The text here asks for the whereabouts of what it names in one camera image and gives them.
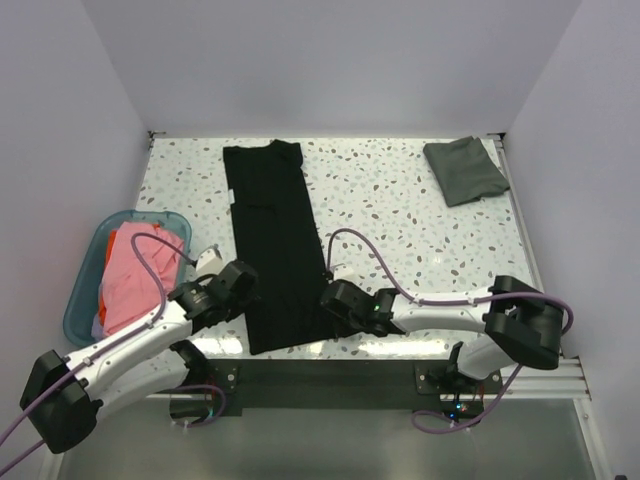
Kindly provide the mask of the black t shirt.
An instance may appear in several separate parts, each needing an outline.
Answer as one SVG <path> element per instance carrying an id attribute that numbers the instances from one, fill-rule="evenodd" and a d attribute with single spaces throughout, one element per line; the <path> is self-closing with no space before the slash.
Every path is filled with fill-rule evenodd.
<path id="1" fill-rule="evenodd" d="M 319 303 L 325 262 L 300 145 L 226 147 L 223 162 L 236 253 L 258 274 L 258 298 L 245 312 L 251 354 L 334 337 Z"/>

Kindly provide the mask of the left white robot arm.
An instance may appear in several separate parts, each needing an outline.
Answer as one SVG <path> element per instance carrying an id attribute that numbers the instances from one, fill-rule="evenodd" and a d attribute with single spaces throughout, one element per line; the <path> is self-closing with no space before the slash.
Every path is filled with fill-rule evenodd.
<path id="1" fill-rule="evenodd" d="M 158 306 L 118 333 L 61 356 L 34 362 L 20 407 L 44 444 L 64 453 L 109 414 L 147 395 L 206 383 L 207 359 L 196 333 L 245 312 L 257 295 L 258 274 L 240 260 L 218 273 L 178 285 Z"/>

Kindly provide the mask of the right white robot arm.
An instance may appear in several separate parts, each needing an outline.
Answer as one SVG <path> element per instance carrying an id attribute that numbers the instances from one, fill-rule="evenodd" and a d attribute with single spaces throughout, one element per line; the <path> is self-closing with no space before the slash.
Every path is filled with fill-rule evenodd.
<path id="1" fill-rule="evenodd" d="M 339 279 L 320 297 L 340 336 L 376 337 L 417 331 L 476 333 L 451 347 L 447 364 L 429 373 L 433 381 L 469 392 L 495 371 L 511 365 L 550 371 L 559 365 L 566 308 L 511 276 L 498 276 L 484 289 L 415 297 L 398 287 L 370 295 Z"/>

